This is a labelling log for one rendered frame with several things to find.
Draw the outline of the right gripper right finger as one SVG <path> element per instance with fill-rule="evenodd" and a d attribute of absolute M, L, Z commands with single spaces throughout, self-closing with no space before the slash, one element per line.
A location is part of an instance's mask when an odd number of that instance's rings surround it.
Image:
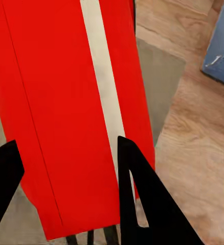
<path fill-rule="evenodd" d="M 149 228 L 137 222 L 130 173 Z M 121 245 L 204 245 L 139 147 L 118 136 Z"/>

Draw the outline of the radio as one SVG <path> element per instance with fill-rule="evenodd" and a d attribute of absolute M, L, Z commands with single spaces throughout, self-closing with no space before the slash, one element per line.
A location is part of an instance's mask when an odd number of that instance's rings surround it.
<path fill-rule="evenodd" d="M 0 119 L 47 241 L 119 245 L 118 136 L 155 171 L 136 38 L 135 0 L 0 0 Z"/>

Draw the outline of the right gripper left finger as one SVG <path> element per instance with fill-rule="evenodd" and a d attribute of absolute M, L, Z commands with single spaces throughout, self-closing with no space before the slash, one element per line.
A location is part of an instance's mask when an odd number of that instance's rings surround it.
<path fill-rule="evenodd" d="M 25 173 L 16 140 L 0 147 L 0 222 Z"/>

